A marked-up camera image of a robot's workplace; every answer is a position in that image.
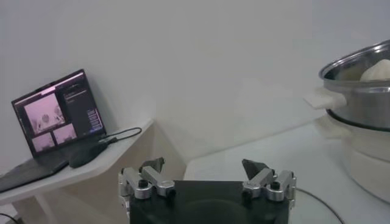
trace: open laptop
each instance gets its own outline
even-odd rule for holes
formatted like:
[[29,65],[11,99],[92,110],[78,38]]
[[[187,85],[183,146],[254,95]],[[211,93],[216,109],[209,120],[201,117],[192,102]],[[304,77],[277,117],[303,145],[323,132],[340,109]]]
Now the open laptop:
[[33,158],[0,177],[0,192],[57,173],[73,153],[106,135],[82,69],[12,101],[12,106]]

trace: black cable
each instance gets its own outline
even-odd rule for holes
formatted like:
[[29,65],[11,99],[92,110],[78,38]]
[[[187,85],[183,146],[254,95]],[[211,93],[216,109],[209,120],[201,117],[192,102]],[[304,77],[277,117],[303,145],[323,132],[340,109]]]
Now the black cable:
[[134,137],[134,136],[136,136],[136,135],[138,135],[138,134],[140,134],[142,132],[142,128],[140,128],[140,127],[129,128],[129,129],[126,129],[126,130],[123,130],[123,131],[120,131],[120,132],[117,132],[117,133],[114,133],[114,134],[106,135],[102,139],[109,138],[111,136],[119,135],[119,134],[122,134],[122,133],[125,133],[125,132],[128,132],[128,131],[132,131],[132,130],[138,130],[138,132],[135,133],[134,135],[126,136],[126,137],[123,137],[121,139],[131,138],[131,137]]
[[337,219],[341,222],[341,224],[346,224],[344,219],[342,219],[341,216],[330,205],[328,205],[328,203],[323,201],[323,199],[321,199],[321,198],[315,196],[314,194],[312,194],[312,193],[310,193],[310,192],[308,192],[306,190],[303,190],[301,188],[297,187],[296,189],[297,189],[297,191],[301,191],[301,192],[303,192],[303,193],[305,193],[305,194],[307,194],[309,196],[312,196],[313,198],[317,199],[319,202],[321,202],[323,205],[325,205],[337,217]]
[[133,130],[138,130],[138,132],[136,132],[136,133],[134,133],[134,134],[132,134],[132,135],[129,135],[129,136],[125,136],[125,137],[123,137],[123,138],[117,138],[117,137],[111,138],[111,139],[107,140],[104,144],[110,145],[110,144],[115,143],[115,142],[118,142],[118,141],[120,141],[120,140],[127,139],[127,138],[131,138],[131,137],[134,137],[134,136],[136,136],[136,135],[139,135],[139,134],[142,132],[142,128],[140,128],[140,127],[129,128],[129,129],[120,131],[120,132],[118,132],[118,133],[114,133],[114,134],[110,134],[110,135],[104,136],[102,139],[107,139],[107,138],[112,137],[112,136],[114,136],[114,135],[119,135],[119,134],[122,134],[122,133],[124,133],[124,132],[133,131]]
[[0,213],[0,215],[3,215],[7,218],[9,218],[10,220],[12,220],[13,222],[15,222],[16,224],[20,224],[16,219],[14,219],[11,215],[7,215],[7,214],[4,214],[4,213]]

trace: pot handle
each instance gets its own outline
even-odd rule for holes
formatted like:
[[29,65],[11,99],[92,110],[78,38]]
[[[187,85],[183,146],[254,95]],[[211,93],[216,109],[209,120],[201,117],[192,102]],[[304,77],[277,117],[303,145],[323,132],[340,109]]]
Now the pot handle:
[[319,87],[314,89],[311,94],[304,97],[305,101],[314,109],[336,109],[347,105],[347,100],[341,93],[332,92]]
[[327,139],[342,139],[352,136],[352,132],[341,124],[336,124],[328,115],[316,119],[314,126],[318,132]]

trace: laptop screen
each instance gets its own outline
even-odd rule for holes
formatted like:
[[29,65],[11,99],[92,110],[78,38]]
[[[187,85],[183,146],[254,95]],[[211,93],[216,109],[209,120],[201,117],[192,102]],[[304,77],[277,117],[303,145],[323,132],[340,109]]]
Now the laptop screen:
[[84,70],[20,97],[12,105],[34,156],[105,134]]

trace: dough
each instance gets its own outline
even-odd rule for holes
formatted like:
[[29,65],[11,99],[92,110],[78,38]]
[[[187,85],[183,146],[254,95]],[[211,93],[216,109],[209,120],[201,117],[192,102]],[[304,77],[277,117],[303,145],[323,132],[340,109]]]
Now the dough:
[[360,81],[390,79],[390,60],[383,59],[367,69],[360,77]]

